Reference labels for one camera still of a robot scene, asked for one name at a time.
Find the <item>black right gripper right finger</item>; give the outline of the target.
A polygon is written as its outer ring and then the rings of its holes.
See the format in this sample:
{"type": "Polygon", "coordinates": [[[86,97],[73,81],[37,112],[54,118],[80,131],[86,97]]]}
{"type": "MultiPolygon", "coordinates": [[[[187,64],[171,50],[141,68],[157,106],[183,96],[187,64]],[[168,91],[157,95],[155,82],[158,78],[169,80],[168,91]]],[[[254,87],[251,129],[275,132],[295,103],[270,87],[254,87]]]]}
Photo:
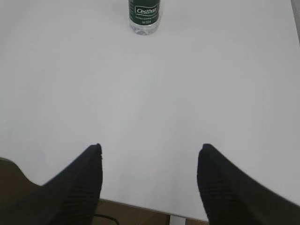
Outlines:
{"type": "Polygon", "coordinates": [[[264,187],[213,145],[199,152],[197,185],[211,225],[298,225],[300,207],[264,187]]]}

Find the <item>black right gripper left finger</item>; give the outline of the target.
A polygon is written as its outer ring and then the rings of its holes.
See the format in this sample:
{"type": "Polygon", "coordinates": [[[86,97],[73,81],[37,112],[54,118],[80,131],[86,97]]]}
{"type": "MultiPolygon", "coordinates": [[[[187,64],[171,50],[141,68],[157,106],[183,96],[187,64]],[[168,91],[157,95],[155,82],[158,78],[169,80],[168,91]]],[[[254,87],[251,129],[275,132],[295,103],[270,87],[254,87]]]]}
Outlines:
{"type": "Polygon", "coordinates": [[[30,181],[19,166],[0,159],[2,225],[90,225],[103,182],[102,148],[89,146],[44,185],[30,181]]]}

